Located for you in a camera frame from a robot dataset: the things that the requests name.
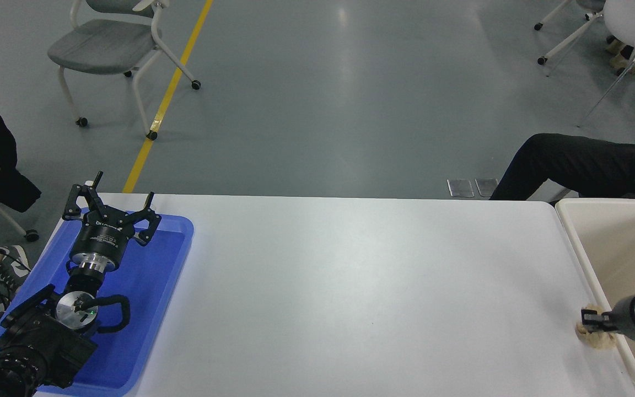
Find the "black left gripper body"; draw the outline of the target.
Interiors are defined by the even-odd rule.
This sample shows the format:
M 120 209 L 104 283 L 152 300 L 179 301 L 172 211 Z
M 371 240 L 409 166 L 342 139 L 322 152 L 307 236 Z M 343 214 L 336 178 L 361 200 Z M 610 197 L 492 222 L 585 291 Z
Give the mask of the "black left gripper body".
M 106 218 L 99 210 L 83 214 L 82 228 L 72 248 L 73 263 L 81 264 L 93 255 L 104 257 L 104 263 L 121 263 L 134 227 L 119 223 L 127 216 L 126 211 L 111 207 L 108 210 Z

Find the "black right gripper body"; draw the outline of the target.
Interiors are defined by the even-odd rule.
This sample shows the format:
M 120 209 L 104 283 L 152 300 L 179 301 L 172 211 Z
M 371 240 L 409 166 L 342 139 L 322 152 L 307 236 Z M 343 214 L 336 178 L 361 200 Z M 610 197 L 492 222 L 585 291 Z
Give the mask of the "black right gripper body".
M 615 304 L 610 314 L 615 332 L 635 340 L 635 296 L 627 296 Z

